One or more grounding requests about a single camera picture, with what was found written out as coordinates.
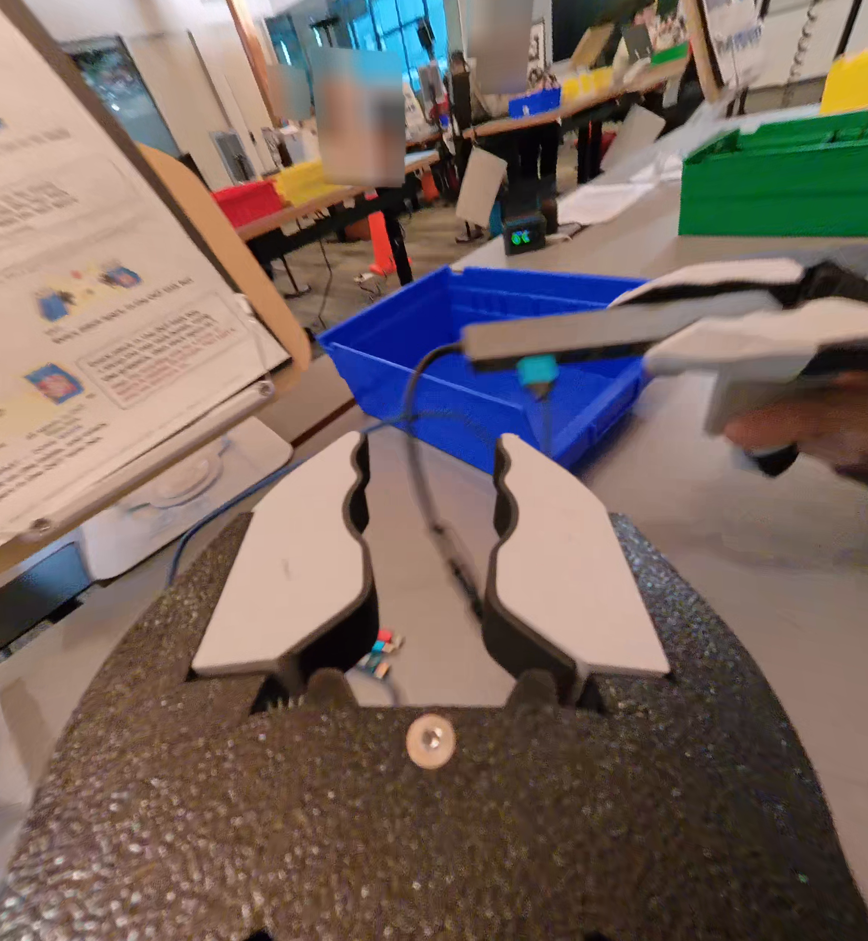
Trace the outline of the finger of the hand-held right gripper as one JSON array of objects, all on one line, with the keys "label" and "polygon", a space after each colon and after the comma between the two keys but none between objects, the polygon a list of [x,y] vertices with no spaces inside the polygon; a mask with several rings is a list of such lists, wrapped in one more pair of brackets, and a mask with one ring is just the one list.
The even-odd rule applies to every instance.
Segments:
[{"label": "finger of the hand-held right gripper", "polygon": [[788,311],[706,317],[651,347],[653,376],[720,371],[739,378],[793,378],[820,352],[868,349],[868,303],[841,297]]},{"label": "finger of the hand-held right gripper", "polygon": [[781,257],[688,265],[625,292],[609,309],[780,311],[805,275],[804,265]]}]

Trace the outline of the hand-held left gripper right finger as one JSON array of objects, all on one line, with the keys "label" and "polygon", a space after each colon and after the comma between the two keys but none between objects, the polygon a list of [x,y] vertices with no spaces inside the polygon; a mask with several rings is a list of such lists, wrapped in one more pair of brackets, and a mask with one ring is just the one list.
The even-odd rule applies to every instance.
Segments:
[{"label": "hand-held left gripper right finger", "polygon": [[671,674],[607,509],[515,434],[496,441],[496,535],[484,645],[510,676],[546,672],[558,700],[591,700],[599,676]]}]

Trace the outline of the slim grey USB hub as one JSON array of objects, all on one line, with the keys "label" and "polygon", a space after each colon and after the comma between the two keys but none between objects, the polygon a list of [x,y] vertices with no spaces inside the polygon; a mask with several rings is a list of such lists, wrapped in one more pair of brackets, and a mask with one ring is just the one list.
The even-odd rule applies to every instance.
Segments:
[{"label": "slim grey USB hub", "polygon": [[740,318],[780,312],[764,292],[673,302],[627,304],[605,310],[472,323],[460,333],[459,348],[476,371],[515,367],[522,359],[552,357],[560,362],[640,357],[650,347],[704,318]]}]

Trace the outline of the blue plastic bin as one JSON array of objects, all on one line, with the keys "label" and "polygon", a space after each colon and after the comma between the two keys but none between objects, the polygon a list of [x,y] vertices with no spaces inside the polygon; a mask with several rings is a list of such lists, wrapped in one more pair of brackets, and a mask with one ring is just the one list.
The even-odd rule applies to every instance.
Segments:
[{"label": "blue plastic bin", "polygon": [[[442,267],[320,336],[363,412],[393,420],[413,369],[480,322],[607,308],[637,278]],[[639,358],[562,364],[551,392],[555,461],[573,469],[631,414],[649,383]],[[495,440],[513,433],[539,449],[543,406],[516,372],[475,372],[461,356],[434,364],[418,388],[422,441],[492,474]]]}]

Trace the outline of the person's right hand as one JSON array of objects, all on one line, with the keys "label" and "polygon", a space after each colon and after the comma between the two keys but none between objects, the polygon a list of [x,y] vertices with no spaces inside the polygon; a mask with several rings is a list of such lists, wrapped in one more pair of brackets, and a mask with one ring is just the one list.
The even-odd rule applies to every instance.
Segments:
[{"label": "person's right hand", "polygon": [[868,464],[868,373],[840,375],[730,420],[723,436],[746,452],[791,444],[834,467]]}]

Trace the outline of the green plastic bin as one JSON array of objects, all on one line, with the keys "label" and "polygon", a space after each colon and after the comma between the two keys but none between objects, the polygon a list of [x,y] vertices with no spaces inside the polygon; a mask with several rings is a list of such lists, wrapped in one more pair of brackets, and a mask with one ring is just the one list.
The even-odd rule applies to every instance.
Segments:
[{"label": "green plastic bin", "polygon": [[683,162],[677,232],[868,238],[868,111],[717,135]]}]

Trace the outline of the white paper sheets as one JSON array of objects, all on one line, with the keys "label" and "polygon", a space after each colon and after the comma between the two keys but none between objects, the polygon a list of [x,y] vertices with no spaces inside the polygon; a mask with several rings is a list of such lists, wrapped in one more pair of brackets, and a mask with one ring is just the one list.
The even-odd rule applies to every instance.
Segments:
[{"label": "white paper sheets", "polygon": [[651,194],[658,185],[654,182],[585,184],[558,200],[558,223],[581,228],[605,224]]}]

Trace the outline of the small device with green display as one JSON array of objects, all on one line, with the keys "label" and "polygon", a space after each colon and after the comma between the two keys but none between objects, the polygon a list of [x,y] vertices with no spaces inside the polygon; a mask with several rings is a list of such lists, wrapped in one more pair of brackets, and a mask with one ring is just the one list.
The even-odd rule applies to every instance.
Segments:
[{"label": "small device with green display", "polygon": [[545,248],[547,219],[542,213],[507,217],[503,223],[504,252],[507,257],[519,256]]}]

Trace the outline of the large yellow plastic bin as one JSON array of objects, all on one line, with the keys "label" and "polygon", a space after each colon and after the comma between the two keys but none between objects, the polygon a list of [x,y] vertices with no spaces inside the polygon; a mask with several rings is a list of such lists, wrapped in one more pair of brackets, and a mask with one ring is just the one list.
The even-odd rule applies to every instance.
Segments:
[{"label": "large yellow plastic bin", "polygon": [[868,110],[868,49],[834,62],[820,100],[823,116],[862,110]]}]

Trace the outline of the small blue bin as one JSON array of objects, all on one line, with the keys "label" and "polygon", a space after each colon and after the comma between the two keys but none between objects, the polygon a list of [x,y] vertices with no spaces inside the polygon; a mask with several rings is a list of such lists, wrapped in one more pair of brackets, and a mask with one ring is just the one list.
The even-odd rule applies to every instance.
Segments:
[{"label": "small blue bin", "polygon": [[510,98],[508,116],[522,120],[557,111],[562,103],[562,88],[537,88]]}]

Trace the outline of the black stand base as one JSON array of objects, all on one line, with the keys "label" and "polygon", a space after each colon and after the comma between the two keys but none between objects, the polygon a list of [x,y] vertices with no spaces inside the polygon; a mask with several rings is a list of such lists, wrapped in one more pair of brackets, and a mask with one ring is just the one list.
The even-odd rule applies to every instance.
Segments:
[{"label": "black stand base", "polygon": [[76,543],[32,561],[0,586],[0,653],[44,622],[56,623],[80,606],[92,579]]}]

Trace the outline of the tan wooden board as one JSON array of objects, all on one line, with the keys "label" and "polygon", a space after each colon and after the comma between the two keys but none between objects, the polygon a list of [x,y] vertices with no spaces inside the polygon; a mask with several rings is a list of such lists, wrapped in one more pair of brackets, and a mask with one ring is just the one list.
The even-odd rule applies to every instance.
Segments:
[{"label": "tan wooden board", "polygon": [[142,144],[137,148],[202,237],[217,266],[250,302],[254,314],[288,353],[290,365],[279,370],[287,371],[293,381],[301,380],[312,361],[310,341],[271,277],[256,261],[205,183],[169,154]]}]

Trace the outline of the orange cone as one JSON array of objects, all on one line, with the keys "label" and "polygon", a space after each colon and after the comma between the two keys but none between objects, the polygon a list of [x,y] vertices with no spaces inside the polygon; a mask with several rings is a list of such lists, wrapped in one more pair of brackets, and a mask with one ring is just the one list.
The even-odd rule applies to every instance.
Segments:
[{"label": "orange cone", "polygon": [[398,274],[386,216],[383,213],[374,213],[368,217],[368,224],[373,249],[373,262],[369,268],[370,273],[382,279],[389,276],[401,277]]}]

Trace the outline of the printed instruction sheet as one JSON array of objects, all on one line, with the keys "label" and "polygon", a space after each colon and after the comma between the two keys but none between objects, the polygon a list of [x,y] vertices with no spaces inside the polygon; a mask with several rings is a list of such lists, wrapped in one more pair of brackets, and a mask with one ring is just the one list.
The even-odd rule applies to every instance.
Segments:
[{"label": "printed instruction sheet", "polygon": [[0,2],[0,553],[237,424],[293,360],[23,2]]}]

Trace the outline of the red plastic bin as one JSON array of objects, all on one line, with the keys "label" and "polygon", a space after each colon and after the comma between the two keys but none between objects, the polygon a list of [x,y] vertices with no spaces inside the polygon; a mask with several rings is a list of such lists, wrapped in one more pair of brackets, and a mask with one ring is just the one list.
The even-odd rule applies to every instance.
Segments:
[{"label": "red plastic bin", "polygon": [[286,206],[270,179],[243,182],[213,191],[211,195],[236,229],[275,215]]}]

